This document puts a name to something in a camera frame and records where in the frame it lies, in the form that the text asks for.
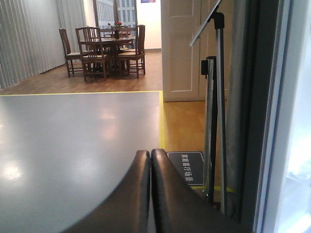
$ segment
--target vertical blinds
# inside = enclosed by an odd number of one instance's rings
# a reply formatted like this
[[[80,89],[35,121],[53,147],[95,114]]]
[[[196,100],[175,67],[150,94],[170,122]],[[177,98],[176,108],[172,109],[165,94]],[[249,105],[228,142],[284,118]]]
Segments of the vertical blinds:
[[[62,65],[58,29],[70,27],[74,45],[84,24],[83,0],[0,0],[0,89]]]

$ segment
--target yellow tape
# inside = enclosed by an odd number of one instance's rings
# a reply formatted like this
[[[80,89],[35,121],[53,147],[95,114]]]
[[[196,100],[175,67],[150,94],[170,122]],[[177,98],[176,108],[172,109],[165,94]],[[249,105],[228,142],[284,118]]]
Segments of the yellow tape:
[[[192,189],[199,189],[199,188],[201,188],[202,190],[205,189],[204,186],[190,186],[190,187],[191,187]],[[221,188],[220,186],[215,186],[214,189],[217,190],[217,191],[221,191],[222,188]],[[227,187],[227,192],[229,192],[229,193],[235,193],[236,191],[233,190],[232,188]]]
[[[0,96],[51,96],[51,95],[79,95],[79,94],[114,94],[114,93],[141,93],[141,92],[163,92],[163,91],[111,91],[111,92],[77,92],[77,93],[46,93],[46,94],[13,94]]]
[[[164,103],[163,103],[163,91],[159,91],[160,101],[160,129],[159,129],[159,146],[165,150],[165,117],[164,117]]]

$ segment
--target white door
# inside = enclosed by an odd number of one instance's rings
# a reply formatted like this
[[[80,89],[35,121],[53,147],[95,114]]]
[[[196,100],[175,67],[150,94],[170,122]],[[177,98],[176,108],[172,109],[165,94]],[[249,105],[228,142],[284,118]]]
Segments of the white door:
[[[200,15],[200,0],[161,0],[164,101],[202,100],[200,41],[189,46]]]

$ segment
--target red flowers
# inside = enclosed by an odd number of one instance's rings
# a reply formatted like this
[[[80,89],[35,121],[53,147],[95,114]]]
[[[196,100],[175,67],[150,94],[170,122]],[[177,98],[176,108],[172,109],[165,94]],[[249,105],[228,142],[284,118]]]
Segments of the red flowers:
[[[122,25],[122,22],[119,22],[119,21],[115,21],[114,25],[111,26],[110,23],[108,23],[108,26],[110,26],[111,28],[113,29],[119,29],[119,27]]]
[[[119,22],[119,21],[116,21],[116,22],[115,22],[115,25],[121,26],[121,25],[122,25],[122,23],[121,23],[121,22]]]

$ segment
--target window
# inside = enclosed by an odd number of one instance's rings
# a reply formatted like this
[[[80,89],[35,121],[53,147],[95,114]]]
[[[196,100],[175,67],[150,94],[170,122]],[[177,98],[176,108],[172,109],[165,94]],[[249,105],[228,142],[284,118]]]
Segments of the window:
[[[123,22],[126,22],[126,17],[125,17],[125,11],[122,11],[122,15],[123,15]]]
[[[127,21],[131,22],[131,11],[127,10]]]
[[[136,24],[136,0],[93,0],[97,6],[95,18],[97,26],[108,28],[108,23],[115,20],[122,22],[124,25]]]

